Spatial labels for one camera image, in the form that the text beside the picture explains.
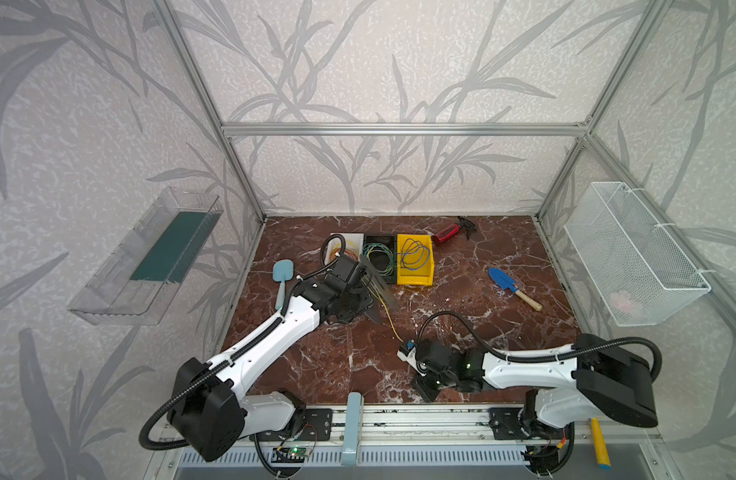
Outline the grey perforated spool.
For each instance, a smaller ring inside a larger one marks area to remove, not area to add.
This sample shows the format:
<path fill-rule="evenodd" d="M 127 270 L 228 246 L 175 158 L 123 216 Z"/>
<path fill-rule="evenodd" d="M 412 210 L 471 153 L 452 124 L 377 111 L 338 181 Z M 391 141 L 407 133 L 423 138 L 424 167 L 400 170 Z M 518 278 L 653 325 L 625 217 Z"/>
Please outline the grey perforated spool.
<path fill-rule="evenodd" d="M 366 315 L 372 322 L 382 324 L 381 312 L 397 309 L 397 299 L 390 286 L 367 257 L 360 255 L 358 265 L 363 268 L 362 285 L 372 299 L 372 305 L 367 309 Z"/>

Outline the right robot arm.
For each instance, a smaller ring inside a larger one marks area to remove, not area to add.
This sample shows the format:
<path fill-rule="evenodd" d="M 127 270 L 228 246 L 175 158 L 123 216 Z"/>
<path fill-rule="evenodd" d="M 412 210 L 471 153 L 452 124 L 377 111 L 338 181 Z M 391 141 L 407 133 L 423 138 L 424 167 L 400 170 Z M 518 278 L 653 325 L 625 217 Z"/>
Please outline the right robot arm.
<path fill-rule="evenodd" d="M 426 402 L 444 389 L 460 393 L 528 388 L 521 421 L 528 429 L 562 429 L 605 417 L 635 428 L 658 424 L 653 393 L 663 363 L 659 347 L 642 337 L 604 340 L 581 334 L 545 350 L 503 351 L 476 335 L 477 348 L 456 350 L 422 332 L 398 349 L 416 372 Z"/>

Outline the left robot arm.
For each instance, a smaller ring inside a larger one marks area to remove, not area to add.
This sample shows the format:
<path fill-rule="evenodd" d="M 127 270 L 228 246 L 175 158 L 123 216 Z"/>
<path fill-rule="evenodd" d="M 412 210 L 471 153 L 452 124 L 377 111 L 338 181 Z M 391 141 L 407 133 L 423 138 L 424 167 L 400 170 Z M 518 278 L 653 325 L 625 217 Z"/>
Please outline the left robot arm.
<path fill-rule="evenodd" d="M 186 361 L 172 396 L 142 426 L 138 442 L 149 451 L 193 448 L 214 461 L 237 440 L 265 431 L 299 431 L 305 406 L 293 394 L 252 395 L 256 380 L 293 344 L 325 323 L 379 322 L 368 266 L 339 251 L 321 268 L 298 278 L 282 305 L 245 338 L 205 362 Z"/>

